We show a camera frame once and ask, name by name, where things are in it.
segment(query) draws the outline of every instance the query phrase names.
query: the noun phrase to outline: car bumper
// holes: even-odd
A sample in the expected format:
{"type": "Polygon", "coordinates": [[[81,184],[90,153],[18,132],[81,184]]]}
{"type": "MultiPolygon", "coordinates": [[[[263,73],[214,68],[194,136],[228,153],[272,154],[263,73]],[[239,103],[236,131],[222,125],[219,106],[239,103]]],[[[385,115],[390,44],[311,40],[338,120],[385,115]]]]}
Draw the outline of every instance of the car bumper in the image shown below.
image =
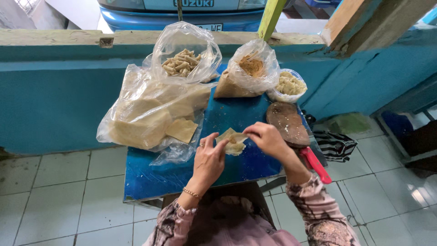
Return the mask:
{"type": "MultiPolygon", "coordinates": [[[[137,13],[109,10],[100,6],[103,19],[113,30],[163,30],[166,25],[178,22],[177,14],[137,13]]],[[[256,32],[264,10],[238,13],[183,14],[184,21],[197,24],[221,24],[227,32],[256,32]]]]}

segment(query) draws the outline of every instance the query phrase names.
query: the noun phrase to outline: person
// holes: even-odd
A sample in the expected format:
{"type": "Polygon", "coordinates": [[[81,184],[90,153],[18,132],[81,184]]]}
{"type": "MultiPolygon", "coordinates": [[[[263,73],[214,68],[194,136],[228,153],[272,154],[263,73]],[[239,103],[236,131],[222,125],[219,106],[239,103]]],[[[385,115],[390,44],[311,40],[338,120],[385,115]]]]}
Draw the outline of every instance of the person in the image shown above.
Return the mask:
{"type": "MultiPolygon", "coordinates": [[[[337,202],[319,178],[300,162],[274,126],[256,122],[243,133],[283,165],[286,193],[303,217],[309,245],[360,245],[337,202]]],[[[218,135],[212,133],[200,140],[192,178],[179,198],[159,213],[157,225],[143,246],[300,245],[289,232],[276,230],[262,214],[254,214],[255,209],[246,198],[221,197],[207,207],[199,205],[225,167],[224,147],[228,140],[218,142],[214,148],[213,141],[218,135]]]]}

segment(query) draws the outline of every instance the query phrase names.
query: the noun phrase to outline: clear plastic bag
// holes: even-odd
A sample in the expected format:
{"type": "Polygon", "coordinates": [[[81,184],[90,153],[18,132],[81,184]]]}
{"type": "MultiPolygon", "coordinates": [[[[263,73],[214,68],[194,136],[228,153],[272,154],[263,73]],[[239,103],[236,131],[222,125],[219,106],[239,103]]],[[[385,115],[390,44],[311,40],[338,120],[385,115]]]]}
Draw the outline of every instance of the clear plastic bag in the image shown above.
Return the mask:
{"type": "Polygon", "coordinates": [[[151,76],[163,84],[196,84],[209,81],[222,62],[219,46],[209,30],[180,21],[164,28],[156,41],[153,53],[143,61],[143,68],[151,68],[151,76]],[[184,49],[200,54],[199,64],[187,77],[169,76],[161,64],[184,49]]]}
{"type": "Polygon", "coordinates": [[[161,152],[151,165],[186,162],[196,150],[211,88],[217,85],[199,83],[217,74],[221,60],[210,31],[183,21],[166,26],[142,68],[126,68],[119,98],[100,122],[97,140],[161,152]],[[184,49],[200,54],[200,61],[187,77],[167,75],[161,64],[184,49]],[[197,124],[189,143],[166,134],[181,118],[197,124]]]}
{"type": "Polygon", "coordinates": [[[222,73],[214,97],[254,97],[273,88],[279,80],[280,68],[275,51],[262,39],[254,39],[237,49],[222,73]],[[247,59],[262,62],[257,76],[250,76],[239,65],[247,59]]]}
{"type": "Polygon", "coordinates": [[[192,145],[198,143],[204,110],[216,85],[162,84],[151,79],[149,69],[128,65],[120,96],[100,122],[96,138],[153,152],[173,145],[167,155],[172,162],[177,162],[175,156],[179,156],[179,163],[184,162],[195,151],[192,145]],[[198,124],[190,144],[166,135],[167,127],[180,118],[198,124]]]}

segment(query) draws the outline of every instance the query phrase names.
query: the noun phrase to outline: black and white striped bag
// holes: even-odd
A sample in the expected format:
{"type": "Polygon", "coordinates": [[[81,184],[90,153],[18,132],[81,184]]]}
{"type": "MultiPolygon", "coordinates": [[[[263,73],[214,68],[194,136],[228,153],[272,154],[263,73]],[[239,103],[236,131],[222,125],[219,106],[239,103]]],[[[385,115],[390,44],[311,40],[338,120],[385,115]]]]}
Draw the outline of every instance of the black and white striped bag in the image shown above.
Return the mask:
{"type": "Polygon", "coordinates": [[[315,131],[313,134],[326,160],[331,162],[349,161],[349,155],[352,154],[358,144],[358,142],[343,134],[325,131],[315,131]]]}

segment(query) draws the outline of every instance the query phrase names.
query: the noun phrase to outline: pink floral blouse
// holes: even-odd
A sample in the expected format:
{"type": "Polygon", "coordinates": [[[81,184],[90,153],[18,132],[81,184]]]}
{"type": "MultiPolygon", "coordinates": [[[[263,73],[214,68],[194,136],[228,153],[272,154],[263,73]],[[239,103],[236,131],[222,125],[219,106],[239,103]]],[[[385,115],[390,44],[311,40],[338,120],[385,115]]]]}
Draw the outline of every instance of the pink floral blouse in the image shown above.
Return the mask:
{"type": "MultiPolygon", "coordinates": [[[[318,177],[313,175],[302,185],[287,183],[286,189],[305,222],[310,246],[360,246],[352,226],[318,177]]],[[[276,230],[263,216],[256,215],[247,199],[222,197],[206,209],[184,210],[177,199],[164,208],[143,246],[167,245],[298,246],[300,243],[289,232],[276,230]]]]}

